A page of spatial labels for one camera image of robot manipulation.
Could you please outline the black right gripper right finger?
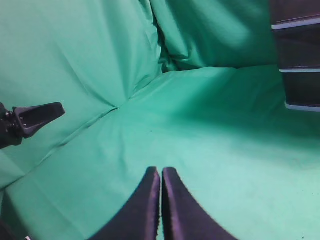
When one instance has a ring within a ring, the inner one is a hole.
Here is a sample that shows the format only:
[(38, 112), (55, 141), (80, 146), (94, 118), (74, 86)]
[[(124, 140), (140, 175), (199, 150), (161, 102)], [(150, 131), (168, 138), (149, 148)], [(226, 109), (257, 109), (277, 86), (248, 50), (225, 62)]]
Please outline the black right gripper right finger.
[(162, 171), (162, 220), (166, 240), (234, 240), (188, 191), (174, 167)]

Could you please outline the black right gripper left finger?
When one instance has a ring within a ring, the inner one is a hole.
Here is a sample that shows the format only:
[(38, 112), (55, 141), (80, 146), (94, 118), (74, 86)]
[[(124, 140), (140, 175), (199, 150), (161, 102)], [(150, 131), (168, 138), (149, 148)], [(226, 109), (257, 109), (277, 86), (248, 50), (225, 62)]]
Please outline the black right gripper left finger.
[(161, 179), (148, 167), (134, 193), (92, 240), (155, 240), (160, 223)]

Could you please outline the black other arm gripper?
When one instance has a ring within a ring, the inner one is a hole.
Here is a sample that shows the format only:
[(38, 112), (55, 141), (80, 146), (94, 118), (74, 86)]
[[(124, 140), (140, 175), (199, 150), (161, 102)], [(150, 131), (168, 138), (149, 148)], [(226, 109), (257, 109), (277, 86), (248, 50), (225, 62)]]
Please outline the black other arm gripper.
[(61, 102), (7, 110), (0, 103), (0, 148), (18, 146), (23, 138), (30, 138), (41, 128), (65, 114)]

